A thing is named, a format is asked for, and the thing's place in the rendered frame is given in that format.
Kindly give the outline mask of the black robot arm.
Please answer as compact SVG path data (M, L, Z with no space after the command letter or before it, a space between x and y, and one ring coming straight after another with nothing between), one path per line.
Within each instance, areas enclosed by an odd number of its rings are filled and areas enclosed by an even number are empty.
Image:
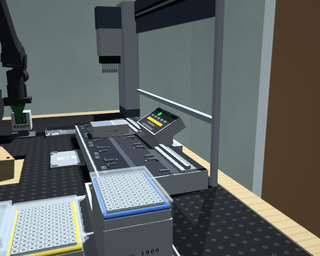
M27 55L15 32L6 0L0 0L0 42L2 46L2 67L12 68L12 70L6 71L7 84L16 87L17 84L23 83L26 98L27 89L24 82L29 78L29 74L26 71ZM3 119L3 115L4 101L2 99L2 90L0 90L0 122Z

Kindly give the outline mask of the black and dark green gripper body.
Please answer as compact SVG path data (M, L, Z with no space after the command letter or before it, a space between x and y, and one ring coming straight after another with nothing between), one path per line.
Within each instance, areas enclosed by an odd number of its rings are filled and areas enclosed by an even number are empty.
M8 85L9 98L3 98L4 106L23 106L25 103L31 103L32 97L25 98L24 84Z

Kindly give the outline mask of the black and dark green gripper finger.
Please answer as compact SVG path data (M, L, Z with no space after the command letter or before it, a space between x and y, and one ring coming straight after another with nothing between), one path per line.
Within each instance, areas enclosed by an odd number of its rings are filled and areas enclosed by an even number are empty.
M18 115L18 106L10 106L11 109L13 110L14 114L16 115L17 119L18 119L18 122L20 123L19 121L19 115Z
M24 105L25 105L25 104L24 104ZM24 105L23 105L23 106L18 106L19 121L20 121L20 123L21 123L21 119L22 119L22 113L23 113Z

